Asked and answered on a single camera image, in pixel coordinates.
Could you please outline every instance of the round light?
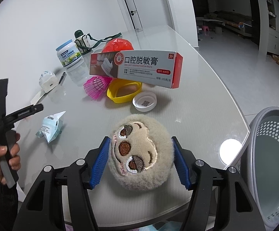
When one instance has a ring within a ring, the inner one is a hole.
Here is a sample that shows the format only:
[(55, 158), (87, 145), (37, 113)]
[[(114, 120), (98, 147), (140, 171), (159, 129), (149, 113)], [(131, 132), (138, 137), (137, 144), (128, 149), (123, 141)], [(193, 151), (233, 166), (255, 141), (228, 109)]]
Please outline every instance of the round light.
[(223, 163), (230, 165), (240, 152), (242, 144), (236, 139), (227, 139), (219, 148), (219, 156)]

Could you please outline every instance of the blue gripper pad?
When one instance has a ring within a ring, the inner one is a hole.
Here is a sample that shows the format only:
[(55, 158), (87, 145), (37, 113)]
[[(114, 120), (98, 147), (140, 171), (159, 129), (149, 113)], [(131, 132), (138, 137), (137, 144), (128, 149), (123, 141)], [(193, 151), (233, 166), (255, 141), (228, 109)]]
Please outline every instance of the blue gripper pad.
[(99, 184), (101, 180), (108, 159), (108, 149), (110, 147), (110, 143), (111, 139), (108, 138), (105, 141), (96, 161), (94, 162), (94, 165), (91, 168), (91, 179), (89, 182), (91, 188), (94, 188), (97, 184)]
[(174, 145), (174, 164), (181, 184), (184, 185), (185, 188), (188, 190), (191, 186), (189, 168), (186, 162), (184, 161), (184, 158), (174, 140), (173, 140), (173, 145)]

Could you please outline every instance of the cardboard box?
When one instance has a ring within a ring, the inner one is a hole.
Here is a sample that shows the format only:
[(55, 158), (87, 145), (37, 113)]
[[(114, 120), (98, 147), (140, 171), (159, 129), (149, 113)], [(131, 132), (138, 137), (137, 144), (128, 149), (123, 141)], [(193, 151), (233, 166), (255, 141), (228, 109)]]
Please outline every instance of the cardboard box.
[(272, 55), (272, 59), (273, 59), (274, 61), (279, 61), (279, 56), (277, 56), (277, 55)]
[(125, 50), (91, 55), (90, 74), (178, 88), (183, 57), (173, 51)]

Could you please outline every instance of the blue jar lid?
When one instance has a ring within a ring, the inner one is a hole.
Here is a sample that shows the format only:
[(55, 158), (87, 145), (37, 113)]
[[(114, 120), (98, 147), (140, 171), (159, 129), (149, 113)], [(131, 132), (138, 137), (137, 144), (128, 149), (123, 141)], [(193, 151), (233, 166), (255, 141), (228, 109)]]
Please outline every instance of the blue jar lid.
[(56, 51), (61, 50), (64, 46), (68, 45), (68, 44), (71, 43), (71, 42), (72, 42), (72, 40), (66, 41), (64, 44), (60, 45), (60, 46), (56, 49)]

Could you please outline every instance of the qr code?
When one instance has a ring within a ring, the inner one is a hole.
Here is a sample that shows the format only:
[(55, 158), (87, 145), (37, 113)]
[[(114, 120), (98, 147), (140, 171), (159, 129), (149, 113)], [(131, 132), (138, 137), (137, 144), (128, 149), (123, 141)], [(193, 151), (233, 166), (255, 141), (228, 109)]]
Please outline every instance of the qr code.
[(150, 102), (148, 102), (148, 101), (144, 101), (144, 102), (142, 103), (142, 106), (147, 107), (147, 106), (149, 105), (149, 103), (150, 103)]

